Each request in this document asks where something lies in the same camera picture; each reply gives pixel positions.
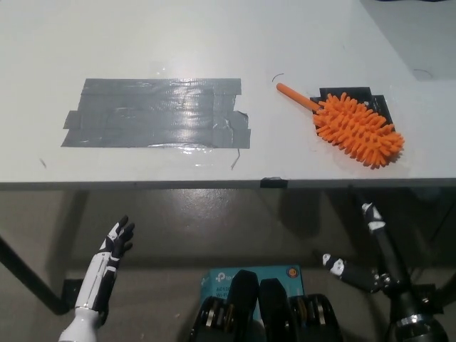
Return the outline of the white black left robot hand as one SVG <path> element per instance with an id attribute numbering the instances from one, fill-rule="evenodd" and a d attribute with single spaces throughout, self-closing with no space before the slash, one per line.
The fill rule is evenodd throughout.
<path id="1" fill-rule="evenodd" d="M 106 235 L 99 250 L 90 261 L 81 285 L 75 307 L 90 309 L 101 316 L 108 312 L 118 268 L 124 254 L 131 249 L 134 223 L 128 223 L 125 215 Z"/>

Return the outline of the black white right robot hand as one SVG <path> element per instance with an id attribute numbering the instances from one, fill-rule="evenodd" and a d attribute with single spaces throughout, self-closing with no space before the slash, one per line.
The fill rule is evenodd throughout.
<path id="1" fill-rule="evenodd" d="M 370 294 L 382 291 L 390 299 L 392 323 L 405 326 L 427 320 L 423 303 L 413 290 L 405 262 L 387 230 L 385 220 L 372 202 L 363 200 L 361 210 L 378 249 L 377 272 L 365 270 L 328 253 L 321 256 L 323 266 L 339 280 L 357 289 Z"/>

